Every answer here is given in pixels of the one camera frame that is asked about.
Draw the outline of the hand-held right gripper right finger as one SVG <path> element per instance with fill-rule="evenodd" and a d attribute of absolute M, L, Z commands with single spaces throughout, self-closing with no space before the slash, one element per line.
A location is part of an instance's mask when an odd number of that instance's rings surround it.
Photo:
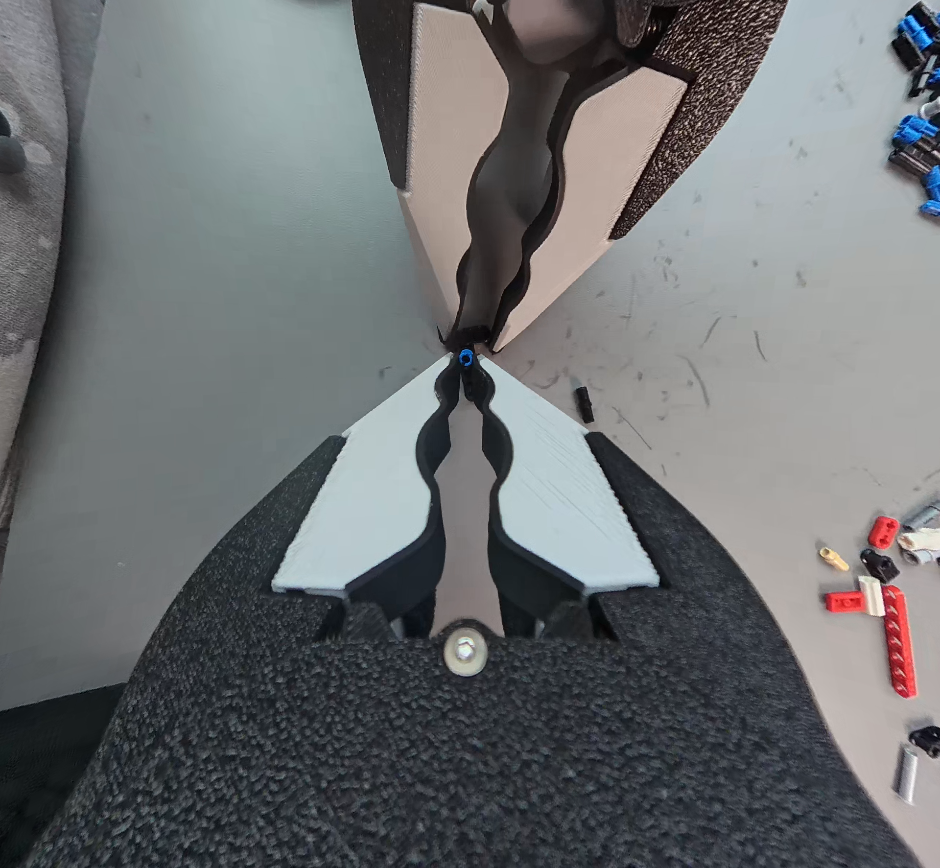
<path fill-rule="evenodd" d="M 534 621 L 561 605 L 634 588 L 660 575 L 583 427 L 478 356 L 468 370 L 495 481 L 488 559 L 498 594 Z"/>

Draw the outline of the pile of blue black connectors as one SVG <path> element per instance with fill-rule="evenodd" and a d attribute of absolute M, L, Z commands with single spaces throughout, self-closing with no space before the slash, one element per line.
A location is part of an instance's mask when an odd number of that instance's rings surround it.
<path fill-rule="evenodd" d="M 891 43 L 910 74 L 907 97 L 925 98 L 899 121 L 891 138 L 890 164 L 919 181 L 925 193 L 922 216 L 939 219 L 939 19 L 922 0 L 901 17 Z"/>

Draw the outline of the grey desk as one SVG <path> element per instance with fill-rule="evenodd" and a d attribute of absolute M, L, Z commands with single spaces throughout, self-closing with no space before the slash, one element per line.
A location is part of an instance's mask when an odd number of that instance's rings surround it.
<path fill-rule="evenodd" d="M 886 164 L 916 0 L 790 0 L 744 99 L 496 361 L 598 426 L 735 557 L 925 866 L 938 567 L 906 566 L 919 698 L 819 602 L 876 512 L 938 493 L 938 222 Z M 938 7 L 938 0 L 926 0 Z M 441 353 L 350 0 L 107 0 L 2 580 L 2 707 L 128 678 L 223 534 Z"/>

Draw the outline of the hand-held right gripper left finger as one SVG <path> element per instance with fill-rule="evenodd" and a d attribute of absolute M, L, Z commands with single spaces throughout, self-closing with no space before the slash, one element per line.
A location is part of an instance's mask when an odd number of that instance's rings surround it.
<path fill-rule="evenodd" d="M 446 538 L 436 472 L 450 447 L 451 357 L 353 424 L 271 581 L 397 620 L 431 597 Z"/>

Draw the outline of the long red toy beam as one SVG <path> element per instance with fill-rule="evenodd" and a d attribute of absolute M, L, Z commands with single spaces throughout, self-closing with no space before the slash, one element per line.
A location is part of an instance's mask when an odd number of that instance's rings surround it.
<path fill-rule="evenodd" d="M 911 700 L 917 697 L 918 689 L 907 599 L 891 584 L 883 584 L 881 594 L 890 684 L 900 697 Z"/>

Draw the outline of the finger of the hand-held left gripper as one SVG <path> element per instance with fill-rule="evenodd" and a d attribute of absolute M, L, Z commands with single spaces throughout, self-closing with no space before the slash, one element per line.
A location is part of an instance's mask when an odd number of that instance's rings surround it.
<path fill-rule="evenodd" d="M 491 351 L 505 348 L 611 247 L 617 219 L 688 87 L 664 66 L 640 65 L 585 90 L 561 118 L 550 198 L 523 236 Z"/>
<path fill-rule="evenodd" d="M 438 332 L 487 325 L 508 282 L 514 216 L 501 130 L 510 81 L 498 9 L 414 10 L 405 187 L 398 192 Z"/>

